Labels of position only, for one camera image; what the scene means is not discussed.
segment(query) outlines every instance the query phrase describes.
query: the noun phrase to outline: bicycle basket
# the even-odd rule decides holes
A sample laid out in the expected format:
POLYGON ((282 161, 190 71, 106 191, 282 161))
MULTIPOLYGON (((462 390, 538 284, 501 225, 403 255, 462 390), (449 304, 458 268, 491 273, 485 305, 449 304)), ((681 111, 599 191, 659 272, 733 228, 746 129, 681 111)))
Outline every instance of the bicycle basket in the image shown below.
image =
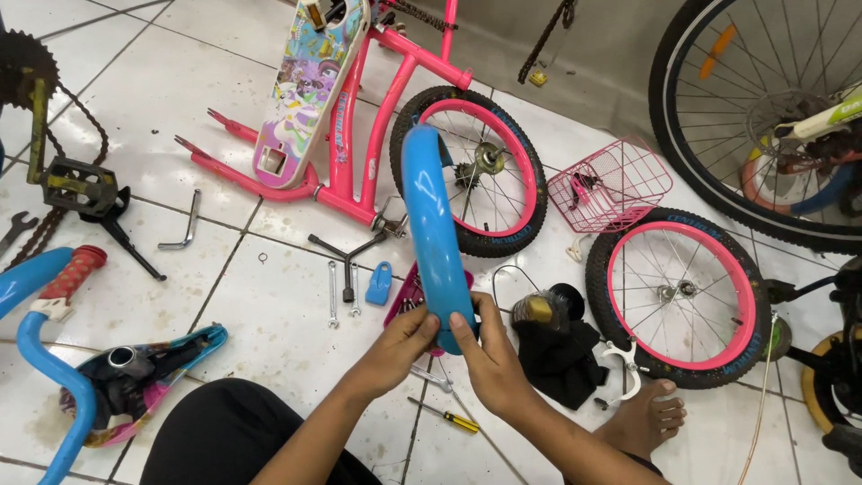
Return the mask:
POLYGON ((575 232, 624 230, 659 204, 673 179, 640 138, 623 138, 548 181, 553 204, 575 232))

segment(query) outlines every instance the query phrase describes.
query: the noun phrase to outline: red handlebar grip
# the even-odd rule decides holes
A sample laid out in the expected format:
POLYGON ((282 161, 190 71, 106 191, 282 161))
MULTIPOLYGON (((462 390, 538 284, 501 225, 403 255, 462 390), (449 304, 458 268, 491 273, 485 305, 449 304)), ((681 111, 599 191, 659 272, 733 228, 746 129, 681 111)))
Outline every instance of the red handlebar grip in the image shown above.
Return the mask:
POLYGON ((96 246, 80 246, 72 251, 72 260, 39 294, 40 299, 71 298, 96 268, 105 265, 108 255, 96 246))

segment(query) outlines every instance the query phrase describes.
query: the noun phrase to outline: pink bicycle frame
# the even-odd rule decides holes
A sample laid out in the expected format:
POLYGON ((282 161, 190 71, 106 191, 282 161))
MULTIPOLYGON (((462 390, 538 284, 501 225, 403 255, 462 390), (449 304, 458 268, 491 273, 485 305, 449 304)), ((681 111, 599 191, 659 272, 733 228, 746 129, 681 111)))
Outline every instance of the pink bicycle frame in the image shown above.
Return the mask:
MULTIPOLYGON (((450 24, 455 23, 455 13, 458 9, 458 0, 447 0, 445 20, 450 24)), ((440 57, 431 54, 428 50, 417 46, 412 41, 398 35, 394 30, 374 24, 359 47, 350 71, 341 91, 338 94, 338 102, 332 108, 329 121, 329 186, 320 183, 317 173, 311 164, 308 164, 303 174, 303 181, 299 186, 292 189, 274 189, 264 186, 260 182, 244 173, 240 173, 224 163, 210 157, 199 148, 191 145, 186 140, 177 136, 177 141, 188 148, 191 159, 203 167, 207 167, 220 176, 235 182, 245 190, 257 193, 260 197, 279 202, 292 202, 302 198, 312 197, 327 207, 352 217, 353 219, 372 227, 376 223, 378 213, 374 209, 374 198, 377 191, 377 173, 380 165, 380 153, 383 147, 383 139, 389 120, 395 110, 398 99, 404 93, 404 88, 413 75, 416 66, 422 66, 430 72, 440 76, 445 81, 465 90, 472 80, 472 72, 461 71, 449 64, 449 52, 452 48, 453 30, 445 28, 440 46, 440 57), (377 117, 372 126, 371 138, 368 140, 368 151, 365 156, 365 171, 362 178, 362 192, 359 202, 353 199, 353 106, 356 102, 356 93, 359 89, 359 80, 362 78, 362 70, 365 67, 365 57, 368 55, 368 47, 371 41, 379 41, 384 46, 404 56, 401 66, 383 103, 380 105, 377 117), (337 141, 341 142, 343 152, 347 155, 341 161, 336 159, 338 151, 337 141)), ((212 117, 224 124, 225 129, 240 138, 255 142, 257 132, 245 125, 210 111, 212 117)))

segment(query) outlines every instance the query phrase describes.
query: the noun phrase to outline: hand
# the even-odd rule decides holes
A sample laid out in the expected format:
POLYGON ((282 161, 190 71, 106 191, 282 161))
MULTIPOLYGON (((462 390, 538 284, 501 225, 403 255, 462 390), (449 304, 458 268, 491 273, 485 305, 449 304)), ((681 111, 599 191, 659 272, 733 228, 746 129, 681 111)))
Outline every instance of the hand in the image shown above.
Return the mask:
POLYGON ((525 406, 544 400, 527 381, 494 300, 488 293, 477 292, 470 293, 470 298, 482 320, 479 326, 482 346, 460 313, 449 317, 449 327, 464 353, 476 396, 489 411, 508 420, 522 413, 525 406))
POLYGON ((340 387, 371 402, 400 384, 417 358, 432 347, 440 319, 425 305, 393 318, 371 348, 344 374, 340 387))

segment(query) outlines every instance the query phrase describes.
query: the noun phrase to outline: yellow wheel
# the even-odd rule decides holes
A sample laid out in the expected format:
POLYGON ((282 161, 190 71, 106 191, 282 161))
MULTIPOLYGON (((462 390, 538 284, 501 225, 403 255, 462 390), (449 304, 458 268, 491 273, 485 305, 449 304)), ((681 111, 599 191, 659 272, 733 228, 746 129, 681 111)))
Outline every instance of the yellow wheel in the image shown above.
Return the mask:
MULTIPOLYGON (((832 344, 829 340, 832 338, 837 338, 843 342, 843 332, 836 331, 829 337, 824 338, 811 350, 811 353, 817 356, 825 356, 828 352, 831 352, 832 344)), ((856 330, 856 339, 862 340, 862 329, 856 330)), ((802 385, 805 405, 808 407, 811 417, 814 418, 814 421, 824 433, 832 431, 835 424, 848 424, 835 402, 831 382, 818 379, 812 368, 803 367, 802 385)))

